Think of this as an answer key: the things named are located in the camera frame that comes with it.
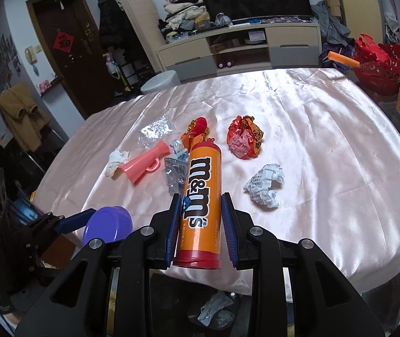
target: pink satin tablecloth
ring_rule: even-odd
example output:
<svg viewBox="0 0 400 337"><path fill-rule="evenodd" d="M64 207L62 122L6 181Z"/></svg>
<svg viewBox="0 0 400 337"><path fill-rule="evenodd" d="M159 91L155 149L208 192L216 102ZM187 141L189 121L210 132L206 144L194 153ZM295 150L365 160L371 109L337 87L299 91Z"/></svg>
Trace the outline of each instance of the pink satin tablecloth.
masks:
<svg viewBox="0 0 400 337"><path fill-rule="evenodd" d="M222 191L281 240L311 238L359 292L400 272L400 135L381 110L333 69L277 69L189 83L116 105L90 117L60 151L35 195L55 215L120 205L134 229L169 208L163 169L133 186L122 174L105 177L116 148L142 153L139 131L166 115L179 138L203 116L222 149ZM237 115L264 131L262 150L239 160L226 145ZM260 207L242 187L267 163L278 163L285 185L277 209ZM81 240L83 230L76 232ZM165 273L217 289L251 293L252 272L236 271L222 230L222 269L170 267ZM289 282L287 299L291 300Z"/></svg>

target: brown jacket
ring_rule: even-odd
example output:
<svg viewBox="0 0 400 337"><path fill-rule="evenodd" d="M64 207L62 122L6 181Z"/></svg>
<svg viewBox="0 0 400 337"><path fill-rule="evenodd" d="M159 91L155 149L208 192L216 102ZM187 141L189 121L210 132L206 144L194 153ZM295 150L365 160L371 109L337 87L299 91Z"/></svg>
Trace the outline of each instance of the brown jacket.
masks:
<svg viewBox="0 0 400 337"><path fill-rule="evenodd" d="M40 130L50 117L32 100L27 83L21 82L0 96L0 112L8 130L25 151L36 151L41 145Z"/></svg>

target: shelf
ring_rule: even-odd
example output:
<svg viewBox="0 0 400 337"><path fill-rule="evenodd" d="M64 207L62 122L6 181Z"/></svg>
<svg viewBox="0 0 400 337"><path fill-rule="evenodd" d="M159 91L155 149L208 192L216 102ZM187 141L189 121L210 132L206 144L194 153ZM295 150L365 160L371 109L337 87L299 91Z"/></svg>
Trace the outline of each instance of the shelf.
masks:
<svg viewBox="0 0 400 337"><path fill-rule="evenodd" d="M227 74L234 71L245 72L245 71L253 71L258 69L272 69L272 65L270 62L256 62L256 63L248 63L245 65L235 65L231 67L224 67L217 69L217 75Z"/></svg>
<svg viewBox="0 0 400 337"><path fill-rule="evenodd" d="M269 45L266 43L262 43L262 44L246 44L246 45L241 45L239 47L233 47L233 48L228 48L228 49L224 49L223 51L220 51L216 54L222 54L222 53L230 53L230 52L236 52L236 51L246 51L247 49L257 49L257 48L268 48Z"/></svg>
<svg viewBox="0 0 400 337"><path fill-rule="evenodd" d="M50 86L46 89L46 91L40 92L39 95L40 95L41 97L43 97L44 95L46 95L47 93L49 93L49 91L52 90L54 87L57 87L60 83L62 83L62 81L63 81L63 77L62 77L62 76L55 77L55 78L50 82Z"/></svg>

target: purple lid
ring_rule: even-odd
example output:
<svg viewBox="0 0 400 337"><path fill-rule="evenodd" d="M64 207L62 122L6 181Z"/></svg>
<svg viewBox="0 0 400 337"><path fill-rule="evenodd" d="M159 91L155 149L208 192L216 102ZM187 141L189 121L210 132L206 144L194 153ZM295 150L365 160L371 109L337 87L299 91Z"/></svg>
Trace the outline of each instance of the purple lid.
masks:
<svg viewBox="0 0 400 337"><path fill-rule="evenodd" d="M130 213L123 207L104 207L96 211L86 224L83 245L93 238L105 243L124 240L133 231Z"/></svg>

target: tv stand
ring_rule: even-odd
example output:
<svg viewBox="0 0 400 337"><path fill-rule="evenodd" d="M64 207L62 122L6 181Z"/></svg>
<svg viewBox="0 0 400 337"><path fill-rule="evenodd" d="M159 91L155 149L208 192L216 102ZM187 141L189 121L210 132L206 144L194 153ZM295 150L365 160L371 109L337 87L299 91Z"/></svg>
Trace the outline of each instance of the tv stand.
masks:
<svg viewBox="0 0 400 337"><path fill-rule="evenodd" d="M265 40L246 44L252 30L263 31ZM318 67L321 50L317 23L272 23L199 32L160 47L157 55L164 70L174 70L186 81L273 68Z"/></svg>

